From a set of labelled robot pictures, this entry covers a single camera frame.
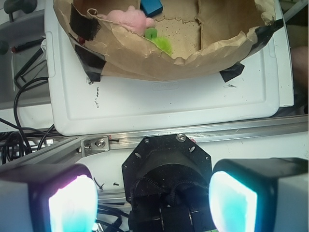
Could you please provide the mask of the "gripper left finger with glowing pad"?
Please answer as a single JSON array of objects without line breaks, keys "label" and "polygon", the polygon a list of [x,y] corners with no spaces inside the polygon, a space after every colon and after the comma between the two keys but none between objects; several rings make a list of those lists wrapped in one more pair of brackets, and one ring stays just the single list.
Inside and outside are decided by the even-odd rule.
[{"label": "gripper left finger with glowing pad", "polygon": [[0,167],[2,232],[91,232],[98,191],[83,164]]}]

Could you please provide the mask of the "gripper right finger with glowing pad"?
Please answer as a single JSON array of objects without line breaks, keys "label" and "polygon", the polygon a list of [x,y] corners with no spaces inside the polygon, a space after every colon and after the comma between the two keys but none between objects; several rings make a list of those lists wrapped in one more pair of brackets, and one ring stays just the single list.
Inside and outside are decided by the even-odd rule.
[{"label": "gripper right finger with glowing pad", "polygon": [[222,159],[213,168],[209,204],[219,232],[307,232],[308,160]]}]

